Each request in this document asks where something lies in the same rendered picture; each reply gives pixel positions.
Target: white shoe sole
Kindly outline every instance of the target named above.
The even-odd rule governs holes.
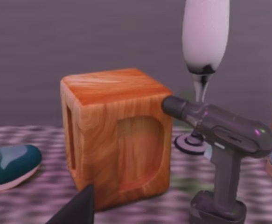
[[[8,183],[4,183],[0,185],[0,191],[2,190],[7,190],[10,188],[14,188],[17,185],[19,185],[20,183],[22,183],[23,181],[25,181],[26,179],[28,179],[29,177],[31,177],[39,168],[40,165],[38,165],[37,167],[35,167],[34,169],[32,169],[31,171],[29,171],[28,173],[26,173],[25,175],[19,177],[18,179],[15,179],[11,182]]]

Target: cube top face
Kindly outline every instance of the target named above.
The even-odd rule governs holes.
[[[61,83],[82,106],[170,93],[167,87],[138,69],[70,75]]]

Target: tabletop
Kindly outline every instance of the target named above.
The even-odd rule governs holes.
[[[184,131],[174,127],[173,138]],[[66,167],[62,128],[0,126],[0,146],[22,143],[39,147],[42,165],[20,186],[0,192],[0,224],[44,224],[77,193]],[[95,224],[187,224],[190,199],[201,189],[212,189],[214,167],[203,156],[175,148],[171,160],[165,194],[96,213]],[[238,197],[248,208],[246,224],[272,224],[272,178],[264,165],[265,159],[242,162]]]

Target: gray wall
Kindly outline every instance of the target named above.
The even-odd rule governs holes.
[[[0,0],[0,125],[61,125],[68,74],[137,67],[192,89],[181,51],[184,0]],[[270,124],[272,1],[231,0],[225,58],[206,100]]]

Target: drill handle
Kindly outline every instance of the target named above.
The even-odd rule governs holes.
[[[210,161],[216,167],[214,204],[225,217],[237,213],[236,197],[242,156],[223,146],[213,145]]]

